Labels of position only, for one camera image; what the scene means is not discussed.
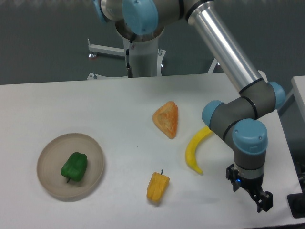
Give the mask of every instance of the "white table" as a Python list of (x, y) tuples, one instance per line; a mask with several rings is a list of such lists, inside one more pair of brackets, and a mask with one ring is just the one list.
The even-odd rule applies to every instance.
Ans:
[[(257, 213), (242, 188), (233, 192), (225, 178), (233, 152), (216, 135), (198, 148), (204, 175), (186, 165), (184, 151), (204, 126), (204, 106), (237, 97), (224, 73), (0, 86), (0, 228), (207, 229), (305, 222), (288, 207), (286, 196), (301, 189), (276, 112), (261, 118), (269, 134), (263, 189), (274, 195), (268, 212)], [(179, 107), (174, 140), (152, 122), (154, 111), (170, 100)], [(94, 192), (62, 202), (40, 185), (36, 164), (51, 140), (73, 132), (93, 137), (106, 164)], [(161, 169), (171, 180), (156, 207), (146, 200), (146, 189)]]
[(305, 76), (295, 76), (291, 80), (295, 100), (305, 122)]

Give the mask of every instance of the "blue joint cap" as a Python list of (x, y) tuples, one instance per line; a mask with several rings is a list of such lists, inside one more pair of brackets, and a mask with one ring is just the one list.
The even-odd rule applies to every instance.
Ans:
[(126, 24), (138, 35), (154, 32), (159, 15), (153, 0), (123, 0), (122, 12)]
[(205, 106), (205, 108), (202, 111), (201, 118), (209, 128), (213, 113), (220, 104), (223, 104), (223, 102), (219, 100), (211, 101), (207, 104), (207, 106)]
[(105, 20), (104, 16), (103, 16), (103, 13), (101, 11), (101, 8), (99, 6), (99, 1), (98, 0), (92, 0), (94, 6), (95, 6), (95, 11), (97, 13), (97, 16), (99, 17), (100, 21), (102, 23), (106, 23), (107, 21)]
[(268, 146), (267, 128), (260, 121), (250, 118), (235, 125), (232, 137), (239, 150), (253, 156), (262, 154)]
[(269, 84), (273, 87), (275, 92), (275, 109), (280, 108), (285, 100), (286, 100), (286, 94), (284, 89), (281, 85), (277, 84), (276, 82), (269, 82)]

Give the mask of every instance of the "banana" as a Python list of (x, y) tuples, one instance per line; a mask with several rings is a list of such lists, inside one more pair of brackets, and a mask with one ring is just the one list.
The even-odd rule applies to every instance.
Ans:
[(203, 171), (197, 165), (196, 156), (195, 156), (196, 148), (201, 141), (206, 139), (208, 136), (212, 135), (212, 133), (213, 131), (210, 130), (207, 126), (202, 128), (191, 139), (185, 151), (185, 161), (187, 165), (199, 174), (203, 174)]

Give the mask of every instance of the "gray wall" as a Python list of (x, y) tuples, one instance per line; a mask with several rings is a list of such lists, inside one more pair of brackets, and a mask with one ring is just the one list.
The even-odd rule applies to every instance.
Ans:
[[(286, 92), (305, 75), (305, 0), (215, 0), (250, 60)], [(88, 59), (92, 44), (122, 48), (114, 24), (101, 24), (91, 0), (0, 0), (0, 84), (85, 80), (90, 72), (126, 75), (124, 59)], [(185, 20), (165, 28), (163, 74), (207, 72), (213, 56)], [(305, 124), (293, 104), (281, 118), (294, 155), (305, 152)]]

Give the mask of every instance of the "plate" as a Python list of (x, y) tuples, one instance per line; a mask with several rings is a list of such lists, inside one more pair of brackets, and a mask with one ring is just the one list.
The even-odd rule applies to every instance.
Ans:
[[(84, 177), (79, 182), (61, 175), (61, 168), (74, 152), (87, 155), (88, 164)], [(84, 134), (66, 134), (55, 138), (41, 152), (37, 162), (37, 175), (42, 186), (60, 200), (83, 198), (98, 183), (104, 168), (103, 151), (100, 145)]]

